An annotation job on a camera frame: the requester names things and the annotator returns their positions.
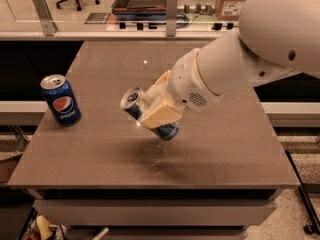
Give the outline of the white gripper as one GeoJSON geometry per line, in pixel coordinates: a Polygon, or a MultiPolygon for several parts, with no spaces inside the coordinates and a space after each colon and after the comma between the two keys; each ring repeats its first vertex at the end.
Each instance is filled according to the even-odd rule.
{"type": "Polygon", "coordinates": [[[199,51],[195,48],[179,58],[171,71],[165,71],[145,92],[146,100],[153,102],[149,104],[145,99],[138,101],[142,110],[138,119],[140,124],[149,129],[157,128],[180,120],[185,107],[203,111],[221,101],[221,96],[204,83],[197,61],[199,51]],[[168,92],[180,104],[166,98],[168,92]]]}

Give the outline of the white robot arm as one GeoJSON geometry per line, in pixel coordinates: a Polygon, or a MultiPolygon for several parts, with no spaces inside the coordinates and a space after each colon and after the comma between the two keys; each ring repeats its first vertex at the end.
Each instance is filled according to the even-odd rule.
{"type": "Polygon", "coordinates": [[[320,73],[320,0],[246,0],[236,29],[179,58],[148,89],[140,123],[157,128],[231,90],[298,73],[320,73]]]}

